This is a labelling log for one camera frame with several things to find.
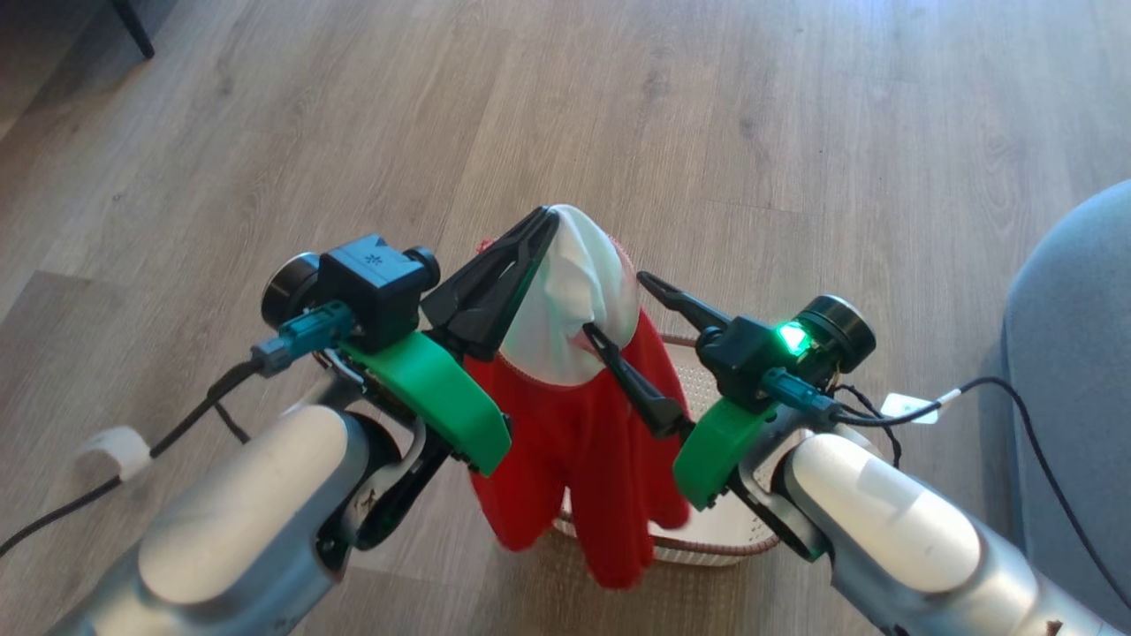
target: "glowing green led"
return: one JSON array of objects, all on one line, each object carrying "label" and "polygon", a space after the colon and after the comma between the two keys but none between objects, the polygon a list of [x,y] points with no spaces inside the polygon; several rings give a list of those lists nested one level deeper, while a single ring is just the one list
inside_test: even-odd
[{"label": "glowing green led", "polygon": [[805,329],[796,323],[786,323],[777,328],[778,336],[785,343],[785,347],[794,355],[801,355],[809,349],[810,337]]}]

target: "white cable label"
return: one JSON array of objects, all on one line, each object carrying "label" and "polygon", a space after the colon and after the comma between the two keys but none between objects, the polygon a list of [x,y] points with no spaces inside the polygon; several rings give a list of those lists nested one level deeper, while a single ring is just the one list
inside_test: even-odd
[{"label": "white cable label", "polygon": [[[909,395],[899,395],[898,393],[889,393],[888,398],[883,401],[883,406],[880,407],[880,413],[884,418],[901,418],[912,411],[918,411],[924,406],[929,406],[931,402],[929,399],[920,399],[917,397],[912,397]],[[916,424],[933,424],[939,421],[939,411],[931,411],[925,415],[921,415],[912,420]]]},{"label": "white cable label", "polygon": [[120,469],[118,475],[122,481],[128,481],[140,473],[152,461],[149,445],[138,431],[129,427],[114,427],[95,435],[78,453],[83,455],[95,450],[101,450],[118,462]]}]

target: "green plastic bracket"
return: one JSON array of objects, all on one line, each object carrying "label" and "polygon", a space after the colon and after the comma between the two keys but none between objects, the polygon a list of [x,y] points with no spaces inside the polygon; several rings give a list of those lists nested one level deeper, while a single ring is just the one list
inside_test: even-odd
[{"label": "green plastic bracket", "polygon": [[494,401],[451,354],[413,332],[377,354],[343,343],[398,399],[416,412],[457,452],[490,475],[510,450],[510,432]]},{"label": "green plastic bracket", "polygon": [[672,465],[675,484],[697,510],[710,506],[723,491],[731,472],[776,411],[775,405],[756,414],[723,398],[699,420]]}]

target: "black wire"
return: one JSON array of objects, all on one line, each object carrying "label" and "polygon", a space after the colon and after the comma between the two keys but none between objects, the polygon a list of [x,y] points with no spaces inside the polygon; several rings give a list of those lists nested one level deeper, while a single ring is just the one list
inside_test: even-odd
[{"label": "black wire", "polygon": [[224,421],[224,426],[227,427],[227,430],[232,431],[232,435],[235,436],[235,439],[240,440],[240,444],[247,444],[251,441],[251,436],[248,435],[247,431],[241,429],[240,424],[235,423],[235,420],[232,419],[232,414],[228,413],[227,409],[224,409],[224,405],[221,404],[219,402],[216,403],[216,414],[219,415],[219,419]]},{"label": "black wire", "polygon": [[[1048,480],[1048,485],[1052,487],[1053,495],[1056,496],[1056,501],[1060,504],[1061,509],[1064,510],[1064,516],[1068,517],[1069,524],[1072,525],[1072,530],[1076,531],[1077,538],[1080,539],[1080,543],[1083,544],[1085,551],[1088,552],[1088,557],[1091,559],[1091,562],[1096,566],[1096,569],[1099,570],[1099,574],[1103,575],[1104,581],[1106,581],[1107,584],[1111,585],[1112,591],[1115,592],[1115,595],[1120,598],[1120,601],[1123,601],[1123,604],[1128,609],[1131,609],[1131,595],[1129,595],[1123,590],[1123,587],[1120,586],[1119,582],[1115,581],[1115,577],[1112,575],[1111,570],[1108,570],[1107,566],[1104,565],[1103,559],[1099,558],[1099,553],[1096,551],[1096,547],[1091,544],[1091,540],[1088,539],[1087,533],[1083,532],[1083,526],[1081,526],[1080,521],[1076,518],[1076,513],[1072,512],[1072,506],[1069,505],[1068,498],[1064,497],[1064,491],[1061,490],[1060,483],[1056,481],[1056,476],[1053,475],[1053,470],[1052,467],[1048,466],[1048,459],[1045,458],[1045,454],[1041,449],[1041,442],[1037,441],[1037,433],[1033,430],[1033,420],[1029,418],[1029,409],[1025,405],[1025,401],[1021,399],[1020,394],[1017,393],[1017,389],[1015,389],[1012,385],[1010,385],[1008,381],[1001,378],[995,378],[992,376],[975,378],[966,383],[965,385],[958,387],[958,390],[961,394],[970,390],[974,387],[982,385],[998,386],[1002,390],[1008,393],[1010,398],[1012,398],[1013,404],[1017,405],[1017,410],[1021,414],[1021,427],[1025,429],[1025,436],[1029,439],[1029,445],[1033,447],[1033,454],[1037,457],[1037,464],[1041,465],[1041,472],[1044,473],[1045,479]],[[883,427],[883,426],[892,427],[896,424],[907,423],[932,411],[938,411],[941,406],[942,404],[935,401],[920,409],[918,411],[907,413],[906,415],[900,415],[899,418],[870,420],[866,418],[862,419],[856,416],[838,415],[835,418],[835,420],[838,422],[844,422],[846,424],[861,426],[861,427]]]},{"label": "black wire", "polygon": [[[872,404],[872,401],[869,399],[867,396],[864,395],[864,393],[857,389],[856,387],[852,385],[837,385],[829,389],[829,395],[836,395],[838,390],[847,390],[848,393],[853,394],[853,396],[855,396],[856,399],[864,405],[864,409],[867,409],[867,411],[872,413],[872,415],[880,419],[883,418],[883,414],[880,413],[880,410],[877,409],[874,404]],[[849,410],[848,407],[845,407],[845,410],[848,410],[851,413],[853,413],[858,418],[865,418],[865,419],[867,418],[867,415],[861,413],[860,411],[856,411],[855,409]],[[904,456],[904,445],[899,444],[899,440],[896,438],[896,431],[891,430],[891,426],[886,426],[881,428],[883,429],[883,435],[887,436],[888,441],[891,442],[891,465],[898,470],[899,461]]]},{"label": "black wire", "polygon": [[[156,459],[162,453],[169,450],[169,447],[172,446],[178,439],[180,439],[181,436],[188,432],[188,430],[192,428],[192,426],[196,424],[197,421],[199,421],[200,418],[205,413],[207,413],[209,409],[219,405],[219,401],[222,397],[231,393],[232,389],[240,386],[240,384],[243,383],[243,380],[253,376],[261,368],[262,368],[261,361],[248,360],[228,369],[227,372],[224,373],[221,377],[221,379],[216,381],[216,384],[214,384],[211,387],[208,388],[208,394],[206,395],[205,399],[200,404],[198,404],[196,409],[189,412],[189,414],[185,415],[184,419],[181,420],[181,422],[176,424],[176,427],[173,428],[172,431],[169,432],[169,435],[163,437],[161,441],[155,444],[154,447],[149,449],[149,457]],[[78,499],[75,499],[70,504],[66,504],[59,508],[55,508],[54,510],[51,510],[50,513],[35,519],[34,522],[27,524],[18,532],[16,532],[16,534],[11,535],[7,541],[5,541],[3,544],[0,544],[0,558],[3,558],[3,556],[7,555],[9,550],[15,548],[20,541],[27,539],[32,534],[35,534],[40,530],[43,530],[48,525],[51,525],[52,523],[66,517],[67,515],[84,508],[88,504],[96,501],[97,499],[102,498],[104,495],[106,495],[107,492],[118,488],[121,484],[122,484],[121,476],[114,475],[113,478],[106,480],[103,484],[98,485],[97,488],[87,492],[86,495],[83,495]]]}]

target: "red garment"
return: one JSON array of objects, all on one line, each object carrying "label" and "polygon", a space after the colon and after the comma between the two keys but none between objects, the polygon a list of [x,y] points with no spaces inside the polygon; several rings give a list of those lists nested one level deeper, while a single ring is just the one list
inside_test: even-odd
[{"label": "red garment", "polygon": [[[680,379],[648,317],[621,355],[687,410]],[[472,474],[483,513],[510,550],[550,528],[570,489],[573,525],[594,578],[630,587],[651,562],[648,519],[675,528],[690,509],[672,476],[676,438],[657,440],[607,370],[578,387],[533,380],[497,356],[467,372],[513,422],[513,444],[491,478]]]}]

